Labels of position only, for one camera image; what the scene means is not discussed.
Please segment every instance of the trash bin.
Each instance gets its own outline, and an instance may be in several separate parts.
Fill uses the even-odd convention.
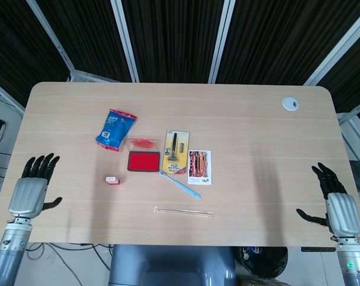
[[[273,279],[285,270],[287,247],[233,247],[235,259],[258,278]]]

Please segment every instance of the green light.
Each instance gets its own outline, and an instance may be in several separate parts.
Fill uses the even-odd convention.
[[[348,263],[346,264],[346,266],[347,266],[350,270],[352,270],[352,269],[354,268],[354,264],[353,264],[352,262],[348,262]]]

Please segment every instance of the blue snack bag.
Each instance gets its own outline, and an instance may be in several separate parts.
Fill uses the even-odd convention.
[[[100,146],[119,151],[120,143],[127,135],[137,117],[115,109],[110,109],[102,132],[95,138]]]

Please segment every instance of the toothbrush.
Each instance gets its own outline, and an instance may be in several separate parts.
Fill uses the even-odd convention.
[[[188,194],[194,196],[195,198],[201,198],[201,196],[199,194],[197,194],[196,192],[194,192],[192,189],[188,188],[186,185],[181,184],[180,182],[177,182],[176,180],[172,179],[171,177],[169,177],[164,171],[160,171],[160,176],[163,176],[169,180],[171,180],[172,182],[174,182],[177,186],[179,186],[181,189],[183,189],[184,191],[186,191]]]

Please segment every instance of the gray chair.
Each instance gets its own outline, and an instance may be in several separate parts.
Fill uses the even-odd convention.
[[[235,286],[230,247],[115,245],[108,286]]]

